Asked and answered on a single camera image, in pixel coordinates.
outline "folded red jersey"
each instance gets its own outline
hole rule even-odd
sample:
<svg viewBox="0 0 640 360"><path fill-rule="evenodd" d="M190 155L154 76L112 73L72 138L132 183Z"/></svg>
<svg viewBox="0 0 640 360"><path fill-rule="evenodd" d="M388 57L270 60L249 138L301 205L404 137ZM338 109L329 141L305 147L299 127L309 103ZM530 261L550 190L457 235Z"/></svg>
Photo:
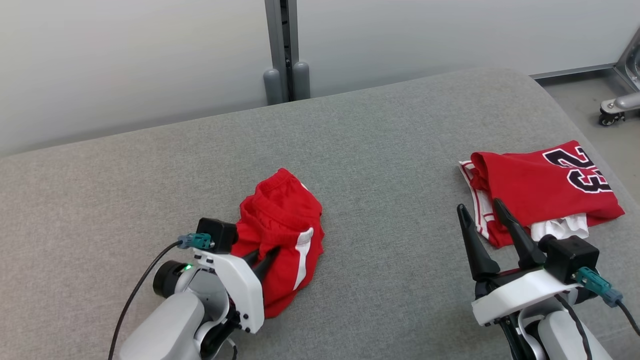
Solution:
<svg viewBox="0 0 640 360"><path fill-rule="evenodd" d="M524 226L585 213L591 227L625 213L607 180L575 140L528 154L475 152L471 162L470 186L486 192L491 200L502 199ZM513 243L502 224L494 232L492 244Z"/></svg>
<svg viewBox="0 0 640 360"><path fill-rule="evenodd" d="M255 187L240 204L238 241L231 254L245 256L259 249L259 260L274 247L276 259L262 281L264 316L278 316L298 290L313 278L323 253L322 205L284 168Z"/></svg>

